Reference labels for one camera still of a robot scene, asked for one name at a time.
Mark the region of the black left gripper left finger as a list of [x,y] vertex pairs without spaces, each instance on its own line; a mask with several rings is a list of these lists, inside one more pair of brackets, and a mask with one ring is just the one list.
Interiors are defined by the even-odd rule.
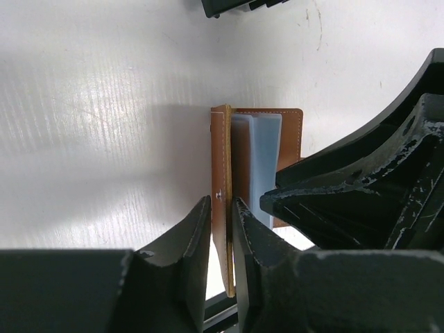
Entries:
[[1,251],[2,332],[202,332],[211,201],[139,250]]

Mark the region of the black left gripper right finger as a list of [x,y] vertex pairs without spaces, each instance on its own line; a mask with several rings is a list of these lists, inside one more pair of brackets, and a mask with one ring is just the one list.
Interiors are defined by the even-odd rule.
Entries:
[[241,332],[442,332],[443,255],[294,248],[232,202]]

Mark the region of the brown leather card holder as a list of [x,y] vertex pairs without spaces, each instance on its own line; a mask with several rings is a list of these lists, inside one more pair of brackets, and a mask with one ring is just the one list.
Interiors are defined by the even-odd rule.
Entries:
[[300,161],[302,123],[299,108],[210,110],[212,239],[229,298],[235,296],[232,202],[241,198],[270,229],[282,225],[260,209],[259,198],[275,189],[278,171]]

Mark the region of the black plastic card box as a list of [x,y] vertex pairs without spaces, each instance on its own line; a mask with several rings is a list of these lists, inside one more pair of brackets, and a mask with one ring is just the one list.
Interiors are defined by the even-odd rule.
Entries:
[[207,18],[219,18],[221,14],[231,10],[249,12],[261,7],[270,8],[288,0],[202,0]]

